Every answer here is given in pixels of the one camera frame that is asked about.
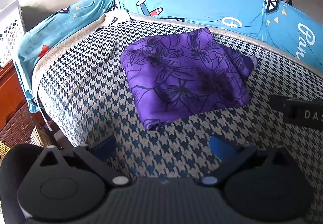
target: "laundry basket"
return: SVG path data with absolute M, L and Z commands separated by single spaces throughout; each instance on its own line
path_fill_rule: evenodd
M 25 23 L 16 0 L 0 11 L 0 68 L 12 59 L 12 50 L 24 33 Z

